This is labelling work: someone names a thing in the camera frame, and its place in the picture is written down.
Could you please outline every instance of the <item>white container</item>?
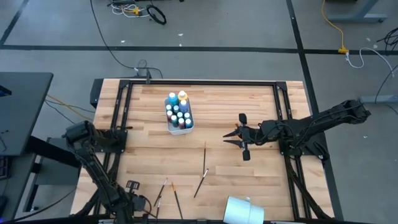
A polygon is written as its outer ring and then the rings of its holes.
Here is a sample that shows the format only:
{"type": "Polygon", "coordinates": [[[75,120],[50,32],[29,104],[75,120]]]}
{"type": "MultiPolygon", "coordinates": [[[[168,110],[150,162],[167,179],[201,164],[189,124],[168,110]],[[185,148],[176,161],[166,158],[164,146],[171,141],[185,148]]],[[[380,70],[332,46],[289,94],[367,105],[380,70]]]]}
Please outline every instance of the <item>white container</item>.
{"type": "MultiPolygon", "coordinates": [[[[170,104],[170,103],[169,103],[169,99],[166,98],[166,99],[164,100],[164,108],[165,108],[164,110],[165,110],[165,113],[167,112],[167,110],[166,110],[166,105],[168,105],[168,104],[170,104]]],[[[167,130],[170,131],[170,133],[172,133],[173,135],[191,133],[191,132],[193,131],[193,127],[195,126],[195,122],[193,121],[193,115],[192,115],[192,110],[191,110],[191,104],[190,104],[190,103],[189,103],[189,110],[188,110],[188,112],[191,114],[191,117],[190,117],[190,119],[191,119],[191,121],[192,121],[192,127],[191,127],[191,128],[180,129],[179,127],[174,127],[173,124],[172,124],[170,121],[166,120],[167,130]]]]}
{"type": "Polygon", "coordinates": [[[228,197],[223,221],[227,224],[262,224],[264,209],[250,204],[250,198],[228,197]]]}

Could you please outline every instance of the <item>white cup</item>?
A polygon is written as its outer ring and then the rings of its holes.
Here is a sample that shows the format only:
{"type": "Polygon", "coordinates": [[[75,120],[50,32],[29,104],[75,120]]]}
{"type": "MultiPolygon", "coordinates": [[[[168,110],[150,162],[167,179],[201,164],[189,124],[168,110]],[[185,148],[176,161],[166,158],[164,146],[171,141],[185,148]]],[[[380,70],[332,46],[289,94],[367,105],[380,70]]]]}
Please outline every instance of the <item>white cup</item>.
{"type": "Polygon", "coordinates": [[[264,209],[250,204],[250,198],[228,197],[223,221],[227,224],[262,224],[264,209]]]}

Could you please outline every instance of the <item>wooden table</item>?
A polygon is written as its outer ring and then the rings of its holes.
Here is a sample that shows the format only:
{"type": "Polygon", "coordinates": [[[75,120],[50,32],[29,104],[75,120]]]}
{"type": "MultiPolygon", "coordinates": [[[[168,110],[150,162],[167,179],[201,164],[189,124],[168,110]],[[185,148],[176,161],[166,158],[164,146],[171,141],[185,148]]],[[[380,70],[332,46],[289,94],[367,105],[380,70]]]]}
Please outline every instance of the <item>wooden table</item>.
{"type": "MultiPolygon", "coordinates": [[[[118,79],[105,79],[103,82],[94,120],[98,129],[110,127],[118,83],[118,79]]],[[[303,83],[287,82],[287,88],[293,117],[308,116],[310,112],[303,83]]],[[[122,113],[120,109],[118,122],[122,113]]],[[[222,136],[231,132],[238,123],[239,113],[246,113],[248,125],[252,127],[263,120],[277,119],[272,88],[134,85],[127,119],[127,126],[134,129],[128,131],[118,183],[124,187],[128,180],[140,182],[136,193],[145,195],[153,203],[164,180],[169,178],[162,194],[159,218],[180,218],[171,188],[173,182],[186,219],[222,220],[230,195],[249,197],[253,204],[264,207],[265,220],[293,220],[284,158],[279,153],[278,144],[270,142],[263,146],[250,146],[251,160],[244,162],[238,147],[223,142],[222,136]],[[185,90],[190,97],[195,129],[190,134],[172,136],[166,130],[164,99],[170,92],[178,93],[180,90],[185,90]],[[193,198],[203,175],[205,145],[205,167],[209,172],[197,197],[193,198]]],[[[99,153],[98,157],[102,160],[103,154],[99,153]]],[[[303,156],[302,165],[308,191],[321,208],[333,216],[321,162],[315,156],[303,156]]],[[[95,184],[82,169],[71,213],[79,211],[95,190],[95,184]]],[[[298,190],[296,192],[303,217],[301,196],[298,190]]]]}

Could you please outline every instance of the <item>yellow cable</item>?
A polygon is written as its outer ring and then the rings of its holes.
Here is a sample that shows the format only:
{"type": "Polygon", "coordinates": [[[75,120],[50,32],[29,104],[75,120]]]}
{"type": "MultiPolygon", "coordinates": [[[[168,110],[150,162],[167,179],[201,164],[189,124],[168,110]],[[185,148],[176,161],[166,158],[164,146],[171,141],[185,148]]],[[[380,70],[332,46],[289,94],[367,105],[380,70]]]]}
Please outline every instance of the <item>yellow cable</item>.
{"type": "Polygon", "coordinates": [[[332,27],[334,27],[336,30],[340,31],[340,33],[341,33],[341,48],[338,49],[338,52],[341,53],[341,54],[348,53],[349,50],[344,46],[344,33],[343,33],[343,31],[342,31],[339,27],[337,27],[337,26],[335,26],[333,23],[331,23],[331,22],[328,20],[328,18],[326,17],[326,15],[325,15],[325,2],[326,2],[326,0],[323,0],[323,3],[322,3],[322,15],[323,15],[323,18],[324,18],[332,27]]]}
{"type": "Polygon", "coordinates": [[[69,108],[70,110],[72,110],[73,112],[75,112],[77,115],[81,116],[82,118],[91,120],[91,118],[88,118],[88,117],[82,115],[81,113],[79,113],[79,112],[77,112],[76,110],[74,110],[73,108],[71,108],[68,104],[62,102],[61,100],[58,100],[58,99],[55,98],[54,96],[50,96],[50,95],[48,95],[48,94],[47,94],[47,96],[50,97],[51,99],[53,99],[53,100],[59,102],[60,104],[66,106],[67,108],[69,108]]]}

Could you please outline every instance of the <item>gray tile floor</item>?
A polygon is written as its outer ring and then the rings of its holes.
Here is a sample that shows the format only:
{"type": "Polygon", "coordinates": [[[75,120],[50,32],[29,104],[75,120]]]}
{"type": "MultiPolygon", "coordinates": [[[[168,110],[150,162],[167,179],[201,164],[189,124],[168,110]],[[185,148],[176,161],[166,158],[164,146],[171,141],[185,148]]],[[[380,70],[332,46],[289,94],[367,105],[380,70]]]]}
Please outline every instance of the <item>gray tile floor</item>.
{"type": "MultiPolygon", "coordinates": [[[[7,28],[21,2],[0,1],[0,33],[7,28]]],[[[285,1],[154,2],[166,14],[166,26],[148,18],[128,19],[114,15],[106,7],[106,0],[93,0],[107,43],[118,46],[297,47],[285,1]]],[[[292,2],[305,49],[340,47],[339,32],[320,14],[321,0],[292,2]]],[[[361,1],[328,1],[326,11],[354,11],[360,4],[361,1]]],[[[339,24],[345,32],[346,46],[349,49],[374,47],[376,39],[396,28],[397,6],[394,0],[384,0],[373,9],[389,14],[390,18],[382,24],[339,24]]],[[[30,0],[6,44],[103,46],[89,0],[30,0]]],[[[378,50],[384,48],[381,43],[376,45],[378,50]]],[[[131,66],[144,58],[148,66],[161,69],[164,78],[304,81],[298,54],[139,51],[115,52],[115,56],[131,66]]],[[[373,55],[364,57],[366,65],[360,70],[351,68],[343,55],[306,57],[320,110],[347,99],[374,95],[388,73],[385,63],[373,55]]],[[[388,60],[394,66],[398,56],[390,56],[388,60]]],[[[352,61],[360,63],[356,55],[352,56],[352,61]]],[[[134,71],[117,64],[106,51],[0,50],[0,70],[52,72],[54,79],[49,94],[89,109],[88,97],[94,78],[135,75],[134,71]]],[[[388,81],[382,94],[397,93],[397,78],[388,81]]],[[[326,132],[343,215],[351,221],[394,223],[394,212],[398,209],[398,154],[394,140],[398,133],[395,125],[398,116],[383,105],[366,107],[373,114],[366,123],[341,125],[326,132]]],[[[80,120],[65,108],[59,110],[74,121],[80,120]]],[[[59,137],[69,125],[54,110],[43,106],[34,135],[42,139],[59,137]]],[[[43,207],[54,202],[70,191],[70,187],[63,186],[62,191],[54,186],[39,189],[35,205],[43,207]]],[[[66,200],[40,218],[50,217],[51,213],[67,215],[70,206],[71,200],[66,200]]]]}

